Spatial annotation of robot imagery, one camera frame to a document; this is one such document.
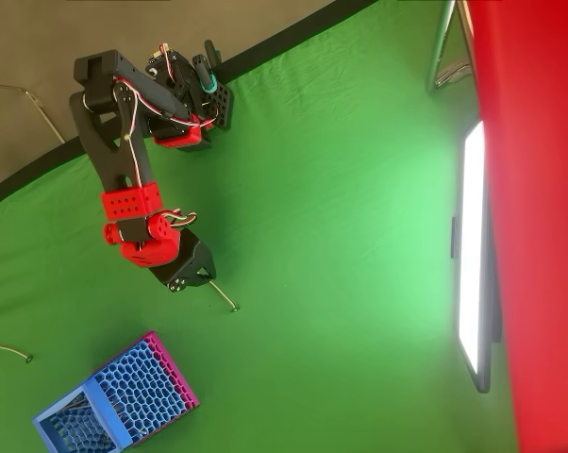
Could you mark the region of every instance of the white light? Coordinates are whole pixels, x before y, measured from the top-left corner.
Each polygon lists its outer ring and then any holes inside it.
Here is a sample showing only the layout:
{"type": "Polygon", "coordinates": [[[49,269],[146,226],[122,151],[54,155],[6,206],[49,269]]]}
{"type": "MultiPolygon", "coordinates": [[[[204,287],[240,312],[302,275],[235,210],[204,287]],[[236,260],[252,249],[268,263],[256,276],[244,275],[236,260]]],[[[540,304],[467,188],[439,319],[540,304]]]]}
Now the white light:
{"type": "Polygon", "coordinates": [[[485,136],[479,123],[464,143],[462,216],[460,233],[459,336],[477,373],[479,349],[479,295],[485,136]]]}

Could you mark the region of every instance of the green backdrop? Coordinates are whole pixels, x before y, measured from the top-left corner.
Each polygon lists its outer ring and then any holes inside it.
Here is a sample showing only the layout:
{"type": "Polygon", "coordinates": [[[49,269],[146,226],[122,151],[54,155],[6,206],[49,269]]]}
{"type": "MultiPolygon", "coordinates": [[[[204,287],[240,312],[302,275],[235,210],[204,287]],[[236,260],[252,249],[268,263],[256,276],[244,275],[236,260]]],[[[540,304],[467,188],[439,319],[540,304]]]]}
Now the green backdrop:
{"type": "MultiPolygon", "coordinates": [[[[201,404],[140,452],[516,450],[501,346],[478,394],[453,329],[476,100],[471,78],[425,92],[439,7],[377,3],[232,82],[209,151],[148,144],[237,313],[104,244],[86,157],[0,204],[0,343],[35,354],[0,351],[0,452],[45,451],[30,417],[149,329],[201,404]]],[[[461,46],[455,29],[448,53],[461,46]]]]}

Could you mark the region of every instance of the honeycomb pattern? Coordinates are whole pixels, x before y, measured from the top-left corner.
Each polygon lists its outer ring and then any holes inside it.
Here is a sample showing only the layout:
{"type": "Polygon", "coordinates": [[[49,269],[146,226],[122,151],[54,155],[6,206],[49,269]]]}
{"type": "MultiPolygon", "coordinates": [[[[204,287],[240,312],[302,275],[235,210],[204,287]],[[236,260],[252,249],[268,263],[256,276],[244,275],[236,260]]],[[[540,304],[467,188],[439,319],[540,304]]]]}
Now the honeycomb pattern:
{"type": "Polygon", "coordinates": [[[172,381],[171,365],[150,343],[140,340],[95,374],[134,444],[193,406],[191,401],[186,406],[183,388],[172,381]]]}
{"type": "Polygon", "coordinates": [[[68,451],[105,453],[116,448],[97,421],[84,394],[53,414],[49,421],[58,431],[68,451]]]}

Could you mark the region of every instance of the cable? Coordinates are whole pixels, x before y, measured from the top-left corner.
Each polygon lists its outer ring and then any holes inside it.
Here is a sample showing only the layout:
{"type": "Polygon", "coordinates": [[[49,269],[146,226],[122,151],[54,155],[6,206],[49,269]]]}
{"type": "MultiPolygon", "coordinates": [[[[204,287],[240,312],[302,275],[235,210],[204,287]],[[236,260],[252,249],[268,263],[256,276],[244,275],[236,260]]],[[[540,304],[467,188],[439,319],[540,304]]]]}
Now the cable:
{"type": "Polygon", "coordinates": [[[186,227],[187,225],[193,224],[196,221],[196,214],[192,215],[189,220],[185,222],[177,222],[175,224],[171,224],[171,227],[186,227]]]}
{"type": "Polygon", "coordinates": [[[27,355],[22,351],[19,351],[17,349],[14,349],[13,347],[7,347],[7,346],[0,346],[0,349],[5,349],[6,351],[11,351],[14,354],[18,354],[19,356],[22,356],[26,359],[26,363],[30,363],[32,361],[32,354],[27,355]]]}
{"type": "MultiPolygon", "coordinates": [[[[115,77],[114,80],[116,80],[117,82],[123,82],[131,91],[133,91],[135,94],[138,95],[140,101],[142,101],[142,104],[144,104],[147,108],[149,108],[150,110],[155,112],[157,115],[163,116],[162,112],[160,112],[160,110],[158,110],[156,107],[152,106],[148,101],[146,101],[143,98],[143,96],[140,94],[140,92],[138,92],[135,88],[133,88],[133,85],[131,85],[128,80],[126,80],[125,78],[122,78],[122,77],[115,77]]],[[[175,123],[180,123],[181,125],[184,125],[184,126],[204,127],[206,125],[211,124],[213,121],[215,121],[218,116],[219,116],[219,109],[217,108],[217,113],[215,114],[214,118],[206,120],[203,123],[196,123],[196,122],[193,123],[193,122],[190,122],[190,121],[182,120],[180,118],[176,118],[175,116],[172,116],[168,119],[175,122],[175,123]]]]}
{"type": "Polygon", "coordinates": [[[169,61],[169,56],[167,55],[168,48],[169,45],[166,42],[159,47],[160,52],[162,53],[162,55],[164,55],[164,60],[167,63],[167,72],[169,73],[169,77],[171,78],[171,80],[175,82],[175,78],[173,77],[173,71],[171,71],[171,62],[169,61]]]}
{"type": "MultiPolygon", "coordinates": [[[[131,148],[131,157],[133,158],[133,162],[135,163],[135,177],[137,178],[137,185],[138,187],[142,186],[142,178],[140,177],[140,166],[137,163],[137,158],[135,157],[135,150],[133,149],[133,131],[135,130],[135,119],[137,118],[137,105],[138,105],[138,92],[136,90],[133,91],[133,97],[135,98],[135,106],[133,107],[133,115],[131,116],[131,128],[129,129],[128,134],[125,135],[125,140],[129,143],[129,147],[131,148]]],[[[112,93],[114,94],[114,98],[116,99],[116,92],[112,89],[112,93]]]]}

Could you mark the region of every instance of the red surface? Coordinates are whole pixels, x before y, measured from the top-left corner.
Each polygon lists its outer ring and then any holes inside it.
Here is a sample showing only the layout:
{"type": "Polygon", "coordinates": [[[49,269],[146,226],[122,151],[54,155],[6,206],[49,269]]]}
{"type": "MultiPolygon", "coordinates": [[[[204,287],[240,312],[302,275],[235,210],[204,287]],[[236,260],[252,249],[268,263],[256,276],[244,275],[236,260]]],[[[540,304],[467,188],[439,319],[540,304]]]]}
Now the red surface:
{"type": "Polygon", "coordinates": [[[472,1],[519,446],[568,452],[568,1],[472,1]]]}
{"type": "Polygon", "coordinates": [[[150,182],[141,187],[100,193],[99,197],[108,220],[141,217],[156,212],[162,207],[156,182],[150,182]]]}

